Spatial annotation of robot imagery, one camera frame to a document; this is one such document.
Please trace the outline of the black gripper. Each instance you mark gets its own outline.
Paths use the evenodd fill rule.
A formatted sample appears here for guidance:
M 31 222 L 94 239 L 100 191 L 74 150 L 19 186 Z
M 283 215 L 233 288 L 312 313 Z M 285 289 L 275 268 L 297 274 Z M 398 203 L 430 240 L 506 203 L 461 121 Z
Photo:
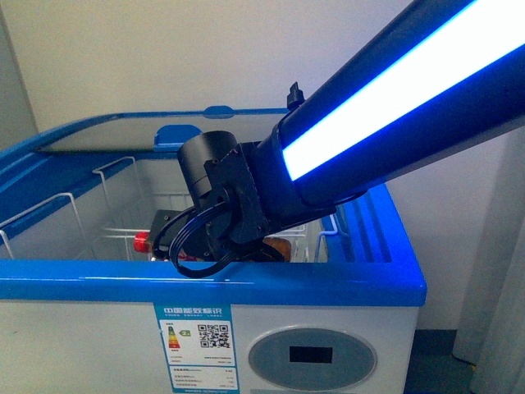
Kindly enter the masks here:
M 218 263 L 263 260 L 263 243 L 234 242 L 231 230 L 235 215 L 230 211 L 210 209 L 208 213 L 195 208 L 185 210 L 159 209 L 149 230 L 153 257 L 162 260 Z

